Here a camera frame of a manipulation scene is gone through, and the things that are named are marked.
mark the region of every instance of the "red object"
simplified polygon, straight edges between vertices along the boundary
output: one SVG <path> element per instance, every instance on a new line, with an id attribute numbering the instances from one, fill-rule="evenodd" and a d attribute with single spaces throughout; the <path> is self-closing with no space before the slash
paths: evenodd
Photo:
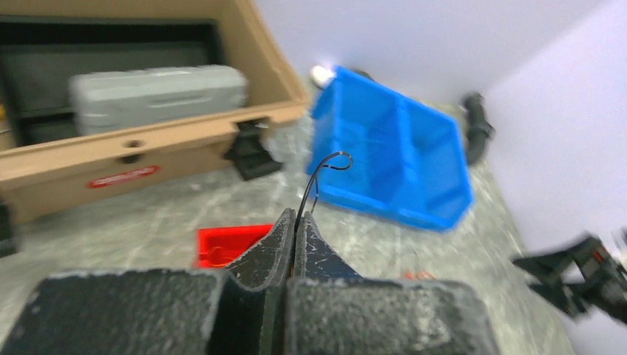
<path id="1" fill-rule="evenodd" d="M 593 251 L 592 252 L 592 256 L 599 262 L 602 263 L 603 262 L 603 257 L 601 256 L 601 253 L 598 251 Z"/>
<path id="2" fill-rule="evenodd" d="M 412 274 L 411 272 L 407 271 L 407 272 L 405 272 L 404 276 L 405 276 L 406 279 L 411 279 L 411 280 L 424 280 L 424 279 L 435 280 L 435 276 L 433 276 L 428 271 L 420 271 L 420 272 L 416 272 L 414 274 Z"/>
<path id="3" fill-rule="evenodd" d="M 116 183 L 125 183 L 131 180 L 145 178 L 159 171 L 159 166 L 147 166 L 145 168 L 131 170 L 130 172 L 122 172 L 120 174 L 100 177 L 88 182 L 87 187 L 90 189 L 99 189 L 101 187 L 115 185 Z"/>
<path id="4" fill-rule="evenodd" d="M 198 258 L 194 267 L 223 268 L 261 240 L 271 224 L 198 229 Z"/>

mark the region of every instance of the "crate handle hole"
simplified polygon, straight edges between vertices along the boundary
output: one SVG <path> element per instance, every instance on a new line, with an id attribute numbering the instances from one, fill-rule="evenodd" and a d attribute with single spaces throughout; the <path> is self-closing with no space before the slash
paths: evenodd
<path id="1" fill-rule="evenodd" d="M 124 142 L 122 146 L 124 146 L 125 148 L 139 148 L 140 146 L 143 146 L 144 144 L 146 144 L 146 142 L 134 139 L 132 141 Z"/>

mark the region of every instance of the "black wire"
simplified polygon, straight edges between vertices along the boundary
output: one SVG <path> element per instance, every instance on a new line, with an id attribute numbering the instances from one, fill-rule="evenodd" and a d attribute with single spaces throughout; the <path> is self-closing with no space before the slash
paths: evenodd
<path id="1" fill-rule="evenodd" d="M 339 157 L 340 155 L 344 155 L 345 157 L 348 158 L 348 165 L 347 166 L 333 166 L 333 165 L 327 165 L 327 162 L 330 161 L 331 159 L 335 158 L 335 157 Z M 333 169 L 333 170 L 349 170 L 349 168 L 353 165 L 353 157 L 350 156 L 350 154 L 348 154 L 347 152 L 334 152 L 333 154 L 329 154 L 327 155 L 326 158 L 322 159 L 322 161 L 320 162 L 320 164 L 318 164 L 318 166 L 316 167 L 316 170 L 313 171 L 313 174 L 311 174 L 311 178 L 309 179 L 309 182 L 307 183 L 307 188 L 305 188 L 305 196 L 302 197 L 302 200 L 300 201 L 300 207 L 298 208 L 298 214 L 296 215 L 296 222 L 294 224 L 294 231 L 298 231 L 298 226 L 300 224 L 300 218 L 302 217 L 302 212 L 303 210 L 305 210 L 305 204 L 307 203 L 307 197 L 309 196 L 309 192 L 311 191 L 311 185 L 314 183 L 314 181 L 316 182 L 316 198 L 313 199 L 313 206 L 311 207 L 311 213 L 314 213 L 314 209 L 316 208 L 316 203 L 318 202 L 318 173 L 320 172 L 320 170 L 322 170 L 322 168 L 329 168 L 329 169 Z"/>

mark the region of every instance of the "white wall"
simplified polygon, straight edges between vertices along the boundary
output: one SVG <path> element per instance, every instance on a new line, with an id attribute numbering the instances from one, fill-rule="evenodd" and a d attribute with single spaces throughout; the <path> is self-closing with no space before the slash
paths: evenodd
<path id="1" fill-rule="evenodd" d="M 362 68 L 404 94 L 483 91 L 606 0 L 257 0 L 295 69 Z"/>
<path id="2" fill-rule="evenodd" d="M 613 246 L 627 226 L 627 0 L 613 0 L 485 93 L 488 154 L 523 240 L 541 250 L 584 229 Z M 627 354 L 607 316 L 565 320 L 578 354 Z"/>

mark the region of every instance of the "small white object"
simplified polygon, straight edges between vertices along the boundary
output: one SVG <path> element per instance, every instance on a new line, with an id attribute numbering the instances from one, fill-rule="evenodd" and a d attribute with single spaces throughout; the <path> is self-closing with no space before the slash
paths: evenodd
<path id="1" fill-rule="evenodd" d="M 335 78 L 335 72 L 322 65 L 316 65 L 309 71 L 309 76 L 316 86 L 324 89 Z"/>

